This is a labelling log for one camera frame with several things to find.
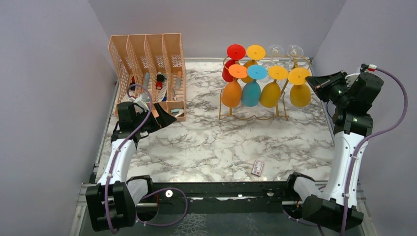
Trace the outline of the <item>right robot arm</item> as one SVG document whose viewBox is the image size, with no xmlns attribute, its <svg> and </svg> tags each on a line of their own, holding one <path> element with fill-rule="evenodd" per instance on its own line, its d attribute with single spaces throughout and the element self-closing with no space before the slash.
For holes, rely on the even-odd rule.
<svg viewBox="0 0 417 236">
<path fill-rule="evenodd" d="M 384 84 L 375 75 L 376 69 L 373 64 L 362 64 L 356 74 L 340 71 L 306 77 L 318 98 L 335 106 L 333 162 L 323 190 L 313 178 L 294 172 L 284 186 L 284 195 L 290 200 L 300 197 L 303 220 L 341 234 L 363 221 L 357 209 L 357 181 L 374 124 L 368 111 Z"/>
</svg>

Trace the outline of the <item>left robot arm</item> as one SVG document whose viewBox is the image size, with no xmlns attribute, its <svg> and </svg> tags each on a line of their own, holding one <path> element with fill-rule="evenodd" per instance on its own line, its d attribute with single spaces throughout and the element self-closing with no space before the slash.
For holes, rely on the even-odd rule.
<svg viewBox="0 0 417 236">
<path fill-rule="evenodd" d="M 112 152 L 102 177 L 88 187 L 86 201 L 94 231 L 131 227 L 136 220 L 136 204 L 153 199 L 155 189 L 149 176 L 127 178 L 129 165 L 139 141 L 177 119 L 159 103 L 143 108 L 138 103 L 117 106 L 118 121 L 111 135 Z"/>
</svg>

